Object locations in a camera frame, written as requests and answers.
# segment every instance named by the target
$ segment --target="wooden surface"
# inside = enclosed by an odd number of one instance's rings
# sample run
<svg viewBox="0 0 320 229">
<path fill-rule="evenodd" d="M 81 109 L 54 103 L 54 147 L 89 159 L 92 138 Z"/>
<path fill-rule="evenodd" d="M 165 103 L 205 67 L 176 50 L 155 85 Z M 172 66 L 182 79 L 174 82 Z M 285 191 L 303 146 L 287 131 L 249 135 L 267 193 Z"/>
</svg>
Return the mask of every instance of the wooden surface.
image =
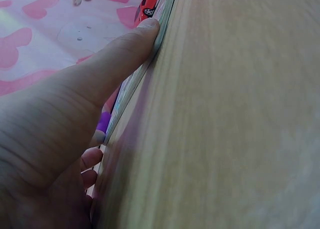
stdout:
<svg viewBox="0 0 320 229">
<path fill-rule="evenodd" d="M 320 0 L 176 0 L 103 163 L 99 229 L 319 229 Z"/>
</svg>

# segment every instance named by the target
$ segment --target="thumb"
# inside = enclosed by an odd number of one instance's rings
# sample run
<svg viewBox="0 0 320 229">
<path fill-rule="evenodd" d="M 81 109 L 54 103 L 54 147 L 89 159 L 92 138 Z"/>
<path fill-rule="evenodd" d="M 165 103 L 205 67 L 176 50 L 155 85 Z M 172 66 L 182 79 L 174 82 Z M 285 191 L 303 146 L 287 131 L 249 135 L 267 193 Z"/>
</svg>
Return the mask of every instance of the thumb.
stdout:
<svg viewBox="0 0 320 229">
<path fill-rule="evenodd" d="M 16 166 L 23 168 L 23 181 L 47 187 L 80 158 L 103 104 L 147 59 L 158 30 L 159 23 L 147 19 L 83 63 L 1 98 L 0 123 L 6 131 L 0 131 L 0 139 L 11 155 L 19 155 L 8 161 L 21 162 Z"/>
<path fill-rule="evenodd" d="M 51 77 L 92 102 L 102 106 L 118 86 L 149 56 L 159 31 L 157 20 L 149 18 L 80 64 Z"/>
</svg>

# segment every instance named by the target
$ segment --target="toy car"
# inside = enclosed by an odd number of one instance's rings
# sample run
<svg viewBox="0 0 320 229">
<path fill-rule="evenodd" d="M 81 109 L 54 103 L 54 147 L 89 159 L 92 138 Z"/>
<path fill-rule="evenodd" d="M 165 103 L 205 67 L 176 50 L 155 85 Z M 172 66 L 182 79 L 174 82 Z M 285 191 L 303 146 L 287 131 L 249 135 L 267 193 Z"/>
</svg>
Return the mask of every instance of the toy car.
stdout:
<svg viewBox="0 0 320 229">
<path fill-rule="evenodd" d="M 147 18 L 151 18 L 157 8 L 159 0 L 142 0 L 134 16 L 134 27 Z"/>
</svg>

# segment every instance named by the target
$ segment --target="fingernail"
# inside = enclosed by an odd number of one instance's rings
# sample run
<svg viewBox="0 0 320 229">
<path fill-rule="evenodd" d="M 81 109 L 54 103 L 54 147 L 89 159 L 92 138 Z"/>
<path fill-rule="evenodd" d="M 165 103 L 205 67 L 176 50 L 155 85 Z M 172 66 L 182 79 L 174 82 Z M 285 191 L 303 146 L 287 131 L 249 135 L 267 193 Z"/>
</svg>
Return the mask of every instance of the fingernail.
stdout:
<svg viewBox="0 0 320 229">
<path fill-rule="evenodd" d="M 137 28 L 153 28 L 155 25 L 157 25 L 158 21 L 154 18 L 147 18 L 143 20 Z"/>
</svg>

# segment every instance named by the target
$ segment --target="purple toy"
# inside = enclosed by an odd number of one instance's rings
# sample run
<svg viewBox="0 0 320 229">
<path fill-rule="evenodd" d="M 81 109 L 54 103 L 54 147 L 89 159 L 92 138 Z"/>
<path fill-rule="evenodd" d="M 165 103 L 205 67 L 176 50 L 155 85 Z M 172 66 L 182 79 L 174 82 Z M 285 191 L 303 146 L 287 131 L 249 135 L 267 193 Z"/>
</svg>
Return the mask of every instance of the purple toy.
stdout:
<svg viewBox="0 0 320 229">
<path fill-rule="evenodd" d="M 106 133 L 110 119 L 111 114 L 107 111 L 103 112 L 100 116 L 100 120 L 98 122 L 98 125 L 96 126 L 96 129 L 102 131 L 103 133 Z"/>
</svg>

